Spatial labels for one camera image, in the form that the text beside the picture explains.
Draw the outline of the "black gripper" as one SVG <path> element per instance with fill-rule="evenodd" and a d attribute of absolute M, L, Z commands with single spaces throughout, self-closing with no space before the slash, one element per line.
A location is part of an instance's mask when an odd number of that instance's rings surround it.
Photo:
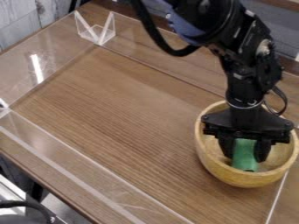
<path fill-rule="evenodd" d="M 272 114 L 262 105 L 234 108 L 226 101 L 212 104 L 201 115 L 202 133 L 220 138 L 220 147 L 228 158 L 234 157 L 236 139 L 257 140 L 256 158 L 268 160 L 272 144 L 289 144 L 294 123 Z"/>

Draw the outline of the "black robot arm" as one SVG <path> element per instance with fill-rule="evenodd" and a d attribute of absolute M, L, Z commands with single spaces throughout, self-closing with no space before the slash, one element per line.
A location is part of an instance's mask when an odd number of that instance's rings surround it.
<path fill-rule="evenodd" d="M 202 117 L 204 132 L 220 139 L 233 158 L 240 139 L 254 142 L 254 157 L 268 160 L 272 146 L 288 144 L 294 124 L 264 108 L 277 90 L 284 67 L 272 31 L 240 0 L 165 0 L 169 21 L 181 38 L 220 57 L 228 76 L 229 108 Z"/>

